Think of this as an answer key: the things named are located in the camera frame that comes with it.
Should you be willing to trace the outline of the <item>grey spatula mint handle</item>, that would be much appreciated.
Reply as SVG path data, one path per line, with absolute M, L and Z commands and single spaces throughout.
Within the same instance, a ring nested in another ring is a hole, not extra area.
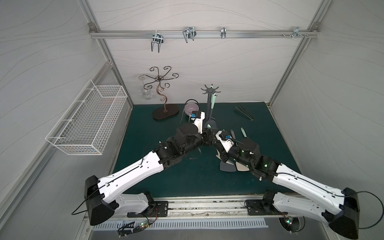
M 223 172 L 236 172 L 237 168 L 233 162 L 228 160 L 225 163 L 223 161 L 220 162 L 220 170 Z

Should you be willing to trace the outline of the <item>grey slotted turner mint handle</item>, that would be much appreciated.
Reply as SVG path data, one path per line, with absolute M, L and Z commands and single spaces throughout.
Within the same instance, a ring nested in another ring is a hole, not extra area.
M 241 128 L 241 132 L 242 132 L 244 138 L 247 138 L 247 137 L 248 137 L 247 134 L 246 134 L 246 131 L 244 130 L 244 128 Z

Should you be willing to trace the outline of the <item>grey utensil mint handle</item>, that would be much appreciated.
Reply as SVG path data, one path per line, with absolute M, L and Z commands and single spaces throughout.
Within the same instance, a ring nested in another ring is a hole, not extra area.
M 216 94 L 213 94 L 212 97 L 211 97 L 211 108 L 210 108 L 210 115 L 209 115 L 210 119 L 212 118 L 212 113 L 213 113 L 213 109 L 214 109 L 214 106 L 215 106 L 216 97 L 217 97 Z

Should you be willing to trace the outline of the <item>beige spatula grey handle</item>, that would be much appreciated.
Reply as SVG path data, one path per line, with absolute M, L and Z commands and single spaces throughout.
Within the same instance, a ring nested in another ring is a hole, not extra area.
M 233 139 L 236 138 L 235 132 L 233 130 L 231 130 L 231 136 L 233 137 Z M 244 165 L 240 164 L 239 162 L 236 162 L 236 168 L 239 172 L 248 172 L 249 171 L 249 168 L 247 166 L 244 166 Z

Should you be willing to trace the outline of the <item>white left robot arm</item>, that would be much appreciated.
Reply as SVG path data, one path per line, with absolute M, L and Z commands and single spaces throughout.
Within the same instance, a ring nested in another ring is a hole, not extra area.
M 187 153 L 196 148 L 213 145 L 218 132 L 214 128 L 199 129 L 194 124 L 185 124 L 177 128 L 173 137 L 157 144 L 130 166 L 100 179 L 95 175 L 87 178 L 84 197 L 90 224 L 99 225 L 120 210 L 137 214 L 150 211 L 154 201 L 148 193 L 130 197 L 122 197 L 122 194 L 144 179 L 181 162 Z

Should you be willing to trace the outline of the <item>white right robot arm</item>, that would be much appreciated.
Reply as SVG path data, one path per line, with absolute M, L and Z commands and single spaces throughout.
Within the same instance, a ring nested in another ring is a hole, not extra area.
M 223 162 L 233 160 L 248 168 L 260 181 L 272 182 L 301 196 L 289 198 L 279 192 L 265 194 L 265 204 L 281 213 L 295 213 L 327 224 L 335 233 L 356 240 L 359 237 L 360 205 L 358 193 L 333 188 L 314 181 L 260 153 L 257 143 L 246 138 L 238 141 L 226 131 L 208 134 Z

